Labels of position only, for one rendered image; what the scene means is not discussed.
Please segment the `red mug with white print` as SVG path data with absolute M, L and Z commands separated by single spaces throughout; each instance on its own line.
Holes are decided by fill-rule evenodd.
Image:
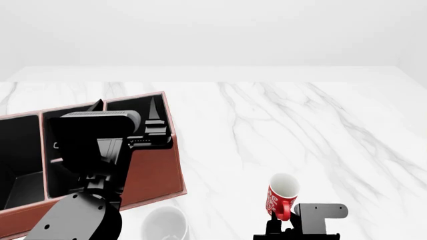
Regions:
M 276 173 L 270 178 L 266 199 L 266 211 L 281 221 L 288 221 L 291 208 L 300 192 L 298 180 L 289 173 Z

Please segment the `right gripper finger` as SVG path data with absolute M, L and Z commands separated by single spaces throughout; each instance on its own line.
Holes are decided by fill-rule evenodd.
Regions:
M 282 221 L 277 218 L 274 211 L 271 212 L 271 219 L 266 223 L 266 235 L 282 233 Z
M 296 215 L 292 211 L 290 211 L 290 223 L 292 224 L 292 227 L 295 231 L 302 230 L 301 217 L 299 215 Z

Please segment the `red-brown leather caddy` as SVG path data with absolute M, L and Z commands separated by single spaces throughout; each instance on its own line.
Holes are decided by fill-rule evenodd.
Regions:
M 121 196 L 123 210 L 186 193 L 165 93 L 102 100 L 103 111 L 134 110 L 146 120 L 152 97 L 173 145 L 133 151 Z M 56 201 L 77 189 L 78 176 L 62 166 L 48 120 L 87 111 L 94 103 L 0 115 L 0 240 L 25 236 Z

